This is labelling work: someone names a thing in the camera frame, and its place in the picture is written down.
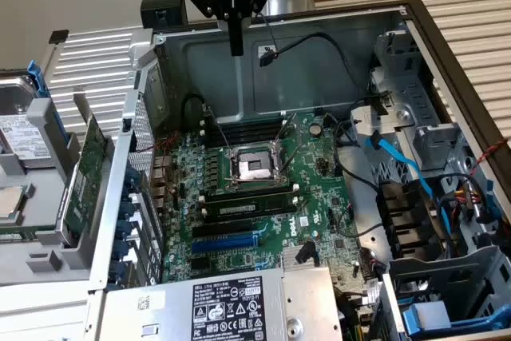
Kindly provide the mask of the grey disk bay cage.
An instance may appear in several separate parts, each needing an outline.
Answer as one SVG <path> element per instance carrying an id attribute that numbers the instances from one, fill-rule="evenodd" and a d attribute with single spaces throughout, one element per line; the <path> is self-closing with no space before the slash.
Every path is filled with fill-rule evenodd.
<path id="1" fill-rule="evenodd" d="M 370 323 L 379 341 L 511 341 L 511 327 L 450 337 L 412 339 L 402 313 L 413 303 L 443 301 L 451 321 L 491 315 L 511 303 L 511 260 L 497 246 L 449 260 L 394 260 L 383 276 Z"/>

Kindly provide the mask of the open grey PC case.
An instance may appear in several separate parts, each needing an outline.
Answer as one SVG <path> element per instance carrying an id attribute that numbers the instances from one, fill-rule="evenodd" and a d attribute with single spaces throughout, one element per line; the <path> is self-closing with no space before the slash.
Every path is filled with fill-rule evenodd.
<path id="1" fill-rule="evenodd" d="M 430 69 L 439 105 L 464 135 L 471 158 L 465 172 L 427 176 L 374 131 L 370 146 L 409 165 L 416 174 L 383 180 L 355 137 L 352 110 L 382 98 L 370 89 L 370 72 L 378 64 L 376 39 L 399 29 L 412 34 Z M 335 285 L 327 269 L 343 341 L 379 341 L 370 338 L 370 323 L 383 276 L 395 260 L 378 211 L 383 183 L 417 181 L 428 195 L 431 218 L 443 235 L 443 253 L 436 260 L 467 256 L 487 246 L 499 247 L 511 260 L 511 126 L 499 128 L 489 103 L 470 83 L 420 1 L 262 18 L 244 33 L 244 54 L 239 57 L 231 55 L 227 35 L 207 24 L 162 30 L 153 41 L 156 57 L 143 68 L 140 87 L 127 100 L 123 115 L 100 226 L 101 254 L 95 259 L 107 269 L 99 273 L 98 286 L 89 297 L 84 341 L 98 341 L 110 292 L 170 284 L 161 279 L 164 230 L 153 186 L 156 146 L 174 131 L 195 132 L 202 125 L 218 130 L 206 105 L 220 124 L 277 117 L 284 123 L 294 112 L 296 117 L 311 113 L 347 123 L 345 137 L 353 145 L 340 149 L 339 170 L 346 176 L 357 229 L 375 226 L 373 236 L 362 239 L 375 262 L 374 275 L 353 291 Z M 128 167 L 140 173 L 141 183 L 123 199 Z M 126 262 L 127 268 L 121 282 L 108 284 L 122 200 L 130 200 L 136 209 L 129 219 L 132 233 L 123 240 L 130 244 L 129 254 L 117 260 Z"/>

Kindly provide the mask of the hard disk in blue carrier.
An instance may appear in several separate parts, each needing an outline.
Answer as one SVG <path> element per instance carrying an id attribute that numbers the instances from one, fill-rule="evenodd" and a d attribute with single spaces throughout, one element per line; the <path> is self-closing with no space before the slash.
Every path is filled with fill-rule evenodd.
<path id="1" fill-rule="evenodd" d="M 25 69 L 0 69 L 0 156 L 16 156 L 23 169 L 55 168 L 66 178 L 78 151 L 39 65 L 31 61 Z"/>

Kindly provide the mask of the grey parts rack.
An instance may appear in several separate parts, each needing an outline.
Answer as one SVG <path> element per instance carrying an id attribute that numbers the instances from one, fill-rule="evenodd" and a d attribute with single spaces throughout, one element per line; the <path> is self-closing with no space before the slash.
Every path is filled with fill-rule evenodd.
<path id="1" fill-rule="evenodd" d="M 83 95 L 76 94 L 73 100 L 86 133 L 87 121 L 93 112 Z M 83 138 L 72 134 L 77 138 L 79 159 L 85 134 Z M 23 169 L 16 156 L 0 156 L 0 187 L 32 184 L 34 188 L 32 197 L 25 203 L 22 224 L 2 227 L 0 232 L 34 232 L 37 237 L 36 241 L 0 244 L 0 287 L 89 278 L 113 156 L 113 142 L 104 136 L 107 144 L 96 210 L 91 224 L 74 247 L 64 244 L 55 229 L 62 193 L 73 170 L 64 178 L 55 168 Z"/>

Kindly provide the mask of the green graphics card black shroud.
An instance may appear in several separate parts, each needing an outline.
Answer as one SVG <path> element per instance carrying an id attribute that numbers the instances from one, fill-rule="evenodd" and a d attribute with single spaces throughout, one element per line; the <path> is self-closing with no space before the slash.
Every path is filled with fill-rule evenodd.
<path id="1" fill-rule="evenodd" d="M 74 247 L 89 227 L 101 186 L 107 140 L 97 119 L 90 114 L 78 162 L 62 193 L 56 220 L 61 241 Z"/>

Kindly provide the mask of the long black expansion slot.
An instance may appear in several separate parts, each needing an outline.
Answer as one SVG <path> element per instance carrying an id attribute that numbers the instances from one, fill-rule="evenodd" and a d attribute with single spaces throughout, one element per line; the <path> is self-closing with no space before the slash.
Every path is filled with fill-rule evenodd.
<path id="1" fill-rule="evenodd" d="M 250 232 L 254 224 L 250 220 L 233 220 L 228 222 L 205 224 L 192 228 L 192 238 L 206 238 Z"/>

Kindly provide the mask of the black fan block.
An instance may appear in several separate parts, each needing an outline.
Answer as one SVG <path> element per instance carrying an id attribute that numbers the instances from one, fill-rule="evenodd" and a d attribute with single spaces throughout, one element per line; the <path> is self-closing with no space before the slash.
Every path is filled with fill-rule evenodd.
<path id="1" fill-rule="evenodd" d="M 145 29 L 166 30 L 188 24 L 185 0 L 142 0 L 140 14 Z"/>

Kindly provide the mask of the CPU socket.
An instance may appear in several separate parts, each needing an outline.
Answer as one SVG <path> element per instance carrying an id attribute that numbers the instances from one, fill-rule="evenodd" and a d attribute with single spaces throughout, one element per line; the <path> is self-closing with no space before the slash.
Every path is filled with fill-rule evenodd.
<path id="1" fill-rule="evenodd" d="M 243 184 L 281 185 L 288 182 L 287 171 L 280 173 L 284 163 L 284 147 L 276 154 L 271 151 L 271 142 L 239 145 L 229 153 L 229 171 L 226 181 L 232 187 Z"/>

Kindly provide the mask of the green RAM stick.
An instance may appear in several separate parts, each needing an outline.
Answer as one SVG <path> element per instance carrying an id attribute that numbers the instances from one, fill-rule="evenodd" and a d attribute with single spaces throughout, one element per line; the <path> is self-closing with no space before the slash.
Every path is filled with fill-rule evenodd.
<path id="1" fill-rule="evenodd" d="M 0 232 L 0 244 L 36 241 L 34 232 Z"/>

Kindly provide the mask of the blue disk bay latch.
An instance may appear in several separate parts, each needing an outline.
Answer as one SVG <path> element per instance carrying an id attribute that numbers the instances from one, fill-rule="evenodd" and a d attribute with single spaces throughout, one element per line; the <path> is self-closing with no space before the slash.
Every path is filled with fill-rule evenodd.
<path id="1" fill-rule="evenodd" d="M 443 301 L 413 303 L 402 313 L 406 333 L 412 339 L 430 339 L 495 331 L 511 327 L 511 303 L 491 315 L 451 321 Z"/>

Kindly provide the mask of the thin metal locking lever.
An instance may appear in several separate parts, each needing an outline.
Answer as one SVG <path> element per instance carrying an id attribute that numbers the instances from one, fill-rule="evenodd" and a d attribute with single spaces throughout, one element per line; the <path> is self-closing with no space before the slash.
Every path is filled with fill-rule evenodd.
<path id="1" fill-rule="evenodd" d="M 212 118 L 212 121 L 214 123 L 214 125 L 218 128 L 219 132 L 220 132 L 220 135 L 222 136 L 222 138 L 224 139 L 224 143 L 225 143 L 225 146 L 228 148 L 228 151 L 231 152 L 232 149 L 231 149 L 231 146 L 228 142 L 228 139 L 220 125 L 220 123 L 218 122 L 217 118 L 216 118 L 216 115 L 214 114 L 213 110 L 212 110 L 212 107 L 210 105 L 206 105 L 206 112 L 211 116 Z"/>
<path id="2" fill-rule="evenodd" d="M 301 147 L 301 145 L 296 145 L 296 147 L 288 154 L 285 162 L 283 163 L 282 168 L 280 169 L 280 173 L 284 173 L 287 170 L 288 166 L 293 161 L 293 159 L 294 159 L 296 153 L 299 151 L 300 147 Z"/>

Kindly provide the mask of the silver disk bay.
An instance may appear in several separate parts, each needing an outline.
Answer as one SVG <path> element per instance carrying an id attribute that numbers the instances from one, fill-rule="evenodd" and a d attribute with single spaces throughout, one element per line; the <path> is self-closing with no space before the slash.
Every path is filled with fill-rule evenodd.
<path id="1" fill-rule="evenodd" d="M 465 172 L 471 158 L 464 135 L 439 105 L 430 69 L 412 34 L 406 29 L 383 33 L 376 39 L 374 55 L 378 64 L 370 72 L 370 89 L 382 98 L 353 109 L 351 120 L 376 175 L 383 180 L 416 176 L 409 165 L 370 146 L 374 131 L 427 176 Z"/>

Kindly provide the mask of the silver power supply unit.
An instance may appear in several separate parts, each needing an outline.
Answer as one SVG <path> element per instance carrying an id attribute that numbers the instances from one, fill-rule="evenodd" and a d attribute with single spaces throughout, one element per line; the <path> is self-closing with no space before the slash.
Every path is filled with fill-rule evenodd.
<path id="1" fill-rule="evenodd" d="M 106 296 L 98 341 L 343 341 L 326 268 L 268 269 Z"/>

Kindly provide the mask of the silver chipset heatsink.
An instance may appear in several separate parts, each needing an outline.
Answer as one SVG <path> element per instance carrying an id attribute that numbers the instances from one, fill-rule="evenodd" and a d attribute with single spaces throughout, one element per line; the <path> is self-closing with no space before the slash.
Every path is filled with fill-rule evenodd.
<path id="1" fill-rule="evenodd" d="M 297 245 L 292 247 L 286 247 L 282 251 L 281 260 L 282 260 L 282 268 L 285 272 L 291 272 L 302 269 L 310 269 L 310 268 L 318 268 L 322 267 L 322 263 L 315 264 L 314 260 L 310 258 L 308 261 L 300 264 L 296 260 L 296 256 L 303 246 Z"/>

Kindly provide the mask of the silver CPU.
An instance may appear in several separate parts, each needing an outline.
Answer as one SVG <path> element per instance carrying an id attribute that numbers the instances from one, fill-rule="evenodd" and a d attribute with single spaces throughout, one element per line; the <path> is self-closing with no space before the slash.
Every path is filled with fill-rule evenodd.
<path id="1" fill-rule="evenodd" d="M 25 203 L 33 192 L 32 184 L 0 187 L 0 228 L 22 224 Z"/>

